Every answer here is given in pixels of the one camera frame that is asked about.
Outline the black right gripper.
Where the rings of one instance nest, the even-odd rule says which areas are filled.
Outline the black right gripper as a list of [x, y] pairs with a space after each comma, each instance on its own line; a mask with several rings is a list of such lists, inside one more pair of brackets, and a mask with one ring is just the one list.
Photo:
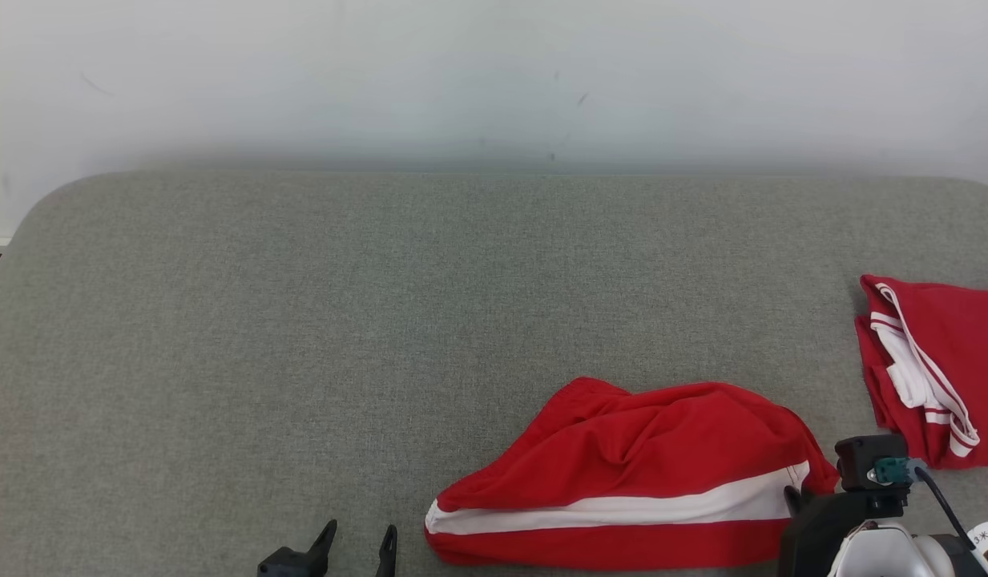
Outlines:
[[858, 490], [816, 495], [785, 486], [790, 523], [780, 537], [778, 577], [826, 577], [843, 539], [862, 523], [900, 518], [906, 490]]

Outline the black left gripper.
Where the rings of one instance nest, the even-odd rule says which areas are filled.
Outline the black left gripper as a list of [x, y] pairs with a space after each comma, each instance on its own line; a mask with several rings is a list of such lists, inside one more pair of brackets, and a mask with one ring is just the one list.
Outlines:
[[[307, 552], [278, 548], [258, 565], [258, 577], [314, 577], [329, 569], [329, 552], [337, 534], [337, 520], [330, 519]], [[376, 577], [396, 577], [398, 532], [388, 525], [377, 549]]]

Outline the red shorts with white stripe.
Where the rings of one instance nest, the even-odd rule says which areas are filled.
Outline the red shorts with white stripe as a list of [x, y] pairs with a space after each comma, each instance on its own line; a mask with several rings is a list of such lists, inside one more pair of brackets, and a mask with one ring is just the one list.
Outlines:
[[787, 489], [826, 495], [838, 479], [804, 421], [754, 392], [579, 377], [435, 498], [425, 534], [450, 565], [740, 567], [779, 555]]

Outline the red jersey with white trim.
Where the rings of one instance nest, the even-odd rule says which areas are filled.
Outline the red jersey with white trim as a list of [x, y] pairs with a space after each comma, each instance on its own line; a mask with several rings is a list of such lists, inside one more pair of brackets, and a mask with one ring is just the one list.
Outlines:
[[876, 424], [934, 469], [988, 467], [988, 291], [860, 279], [855, 320]]

